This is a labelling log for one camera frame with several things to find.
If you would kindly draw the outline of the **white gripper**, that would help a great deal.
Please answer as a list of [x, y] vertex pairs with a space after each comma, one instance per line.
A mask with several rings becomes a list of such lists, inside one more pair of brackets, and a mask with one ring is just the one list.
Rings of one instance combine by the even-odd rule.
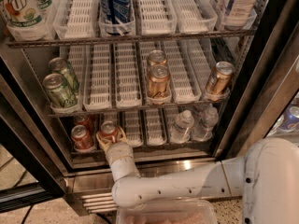
[[127, 135], [121, 126], [118, 126], [120, 132], [119, 143], [112, 145], [111, 136], [103, 136], [100, 132], [96, 133], [96, 139], [99, 143], [99, 147], [106, 152], [106, 159], [109, 164], [114, 161], [123, 159], [125, 157], [133, 158], [133, 149], [129, 146]]

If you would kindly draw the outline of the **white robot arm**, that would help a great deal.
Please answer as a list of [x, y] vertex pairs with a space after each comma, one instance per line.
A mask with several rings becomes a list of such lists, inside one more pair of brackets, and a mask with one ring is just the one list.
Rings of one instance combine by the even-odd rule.
[[270, 136], [236, 158], [187, 171], [143, 177], [125, 133], [96, 137], [104, 150], [120, 207], [178, 197], [242, 198], [242, 224], [299, 224], [299, 146], [293, 138]]

